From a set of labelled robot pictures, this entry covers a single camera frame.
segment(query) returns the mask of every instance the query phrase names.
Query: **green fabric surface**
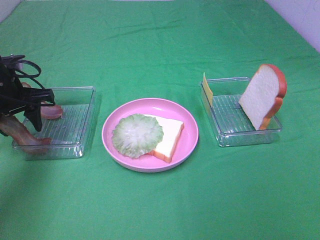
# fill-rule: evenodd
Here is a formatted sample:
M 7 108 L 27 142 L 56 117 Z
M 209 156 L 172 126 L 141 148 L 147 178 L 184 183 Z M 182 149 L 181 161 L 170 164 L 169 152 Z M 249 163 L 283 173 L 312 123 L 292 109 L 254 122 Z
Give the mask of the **green fabric surface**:
M 0 239 L 320 239 L 320 55 L 264 1 L 24 1 L 0 33 L 0 55 L 26 55 L 44 86 L 95 86 L 100 102 L 82 158 L 25 161 L 0 136 Z M 280 139 L 219 147 L 203 72 L 263 63 L 288 84 Z M 101 140 L 114 109 L 148 97 L 199 128 L 191 156 L 159 173 L 120 166 Z

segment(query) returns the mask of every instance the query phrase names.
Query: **black cable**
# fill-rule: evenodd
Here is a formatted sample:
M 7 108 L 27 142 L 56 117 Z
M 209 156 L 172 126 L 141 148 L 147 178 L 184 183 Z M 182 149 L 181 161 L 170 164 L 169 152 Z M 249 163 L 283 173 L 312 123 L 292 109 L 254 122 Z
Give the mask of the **black cable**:
M 24 71 L 21 71 L 21 70 L 16 69 L 16 68 L 12 68 L 12 69 L 15 70 L 15 71 L 17 71 L 17 72 L 19 72 L 19 73 L 21 73 L 21 74 L 25 74 L 25 76 L 19 75 L 19 74 L 15 74 L 17 77 L 20 76 L 20 78 L 29 78 L 29 79 L 31 79 L 32 81 L 34 81 L 36 84 L 38 84 L 40 88 L 45 89 L 45 87 L 44 87 L 38 80 L 36 80 L 36 79 L 34 79 L 33 77 L 31 77 L 32 75 L 28 75 L 28 74 L 26 74 Z
M 30 65 L 31 67 L 34 67 L 38 71 L 37 74 L 32 74 L 32 75 L 29 75 L 29 74 L 27 74 L 25 72 L 23 72 L 23 75 L 16 74 L 16 76 L 18 78 L 37 78 L 41 74 L 41 68 L 37 64 L 35 64 L 34 62 L 28 61 L 28 60 L 18 60 L 18 61 L 15 61 L 15 62 L 10 62 L 9 64 L 7 64 L 7 66 L 17 65 L 17 64 L 27 64 L 27 65 Z

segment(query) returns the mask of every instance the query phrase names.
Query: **round plate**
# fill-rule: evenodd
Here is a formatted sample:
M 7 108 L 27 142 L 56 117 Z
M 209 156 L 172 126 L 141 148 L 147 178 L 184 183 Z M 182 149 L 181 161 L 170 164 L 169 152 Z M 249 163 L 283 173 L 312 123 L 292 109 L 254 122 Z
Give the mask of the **round plate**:
M 150 114 L 183 121 L 184 128 L 170 163 L 147 154 L 130 158 L 114 148 L 111 140 L 112 131 L 120 119 L 132 114 Z M 102 141 L 112 158 L 125 168 L 144 173 L 166 171 L 181 164 L 195 149 L 198 138 L 198 125 L 191 113 L 181 105 L 162 98 L 141 98 L 122 105 L 108 116 L 102 128 Z

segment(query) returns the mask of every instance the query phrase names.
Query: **transparent container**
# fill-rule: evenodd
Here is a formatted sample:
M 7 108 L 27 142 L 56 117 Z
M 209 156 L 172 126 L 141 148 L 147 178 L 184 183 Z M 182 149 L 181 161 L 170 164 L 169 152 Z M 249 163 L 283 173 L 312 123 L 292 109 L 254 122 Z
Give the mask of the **transparent container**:
M 211 128 L 221 147 L 268 144 L 279 138 L 282 125 L 273 116 L 266 130 L 255 130 L 238 103 L 250 82 L 249 77 L 207 80 L 213 92 L 212 107 L 200 83 L 201 97 Z
M 23 124 L 36 138 L 51 138 L 49 145 L 18 145 L 13 149 L 22 151 L 27 160 L 72 159 L 82 157 L 94 131 L 95 94 L 92 86 L 52 88 L 54 100 L 63 110 L 61 118 L 42 118 L 42 130 L 36 131 L 25 118 Z

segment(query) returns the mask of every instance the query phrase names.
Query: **toy bread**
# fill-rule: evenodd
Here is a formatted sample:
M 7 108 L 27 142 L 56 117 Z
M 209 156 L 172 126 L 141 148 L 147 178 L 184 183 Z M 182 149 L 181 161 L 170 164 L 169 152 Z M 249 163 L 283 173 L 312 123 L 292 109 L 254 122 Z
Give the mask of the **toy bread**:
M 275 65 L 262 64 L 242 94 L 239 104 L 256 130 L 265 130 L 278 112 L 287 92 L 283 72 Z
M 155 149 L 149 152 L 148 155 L 153 155 L 166 163 L 170 163 L 180 138 L 181 131 L 184 128 L 184 122 L 149 114 L 145 114 L 145 116 L 154 117 L 159 125 L 162 126 L 163 131 L 162 141 L 159 142 Z

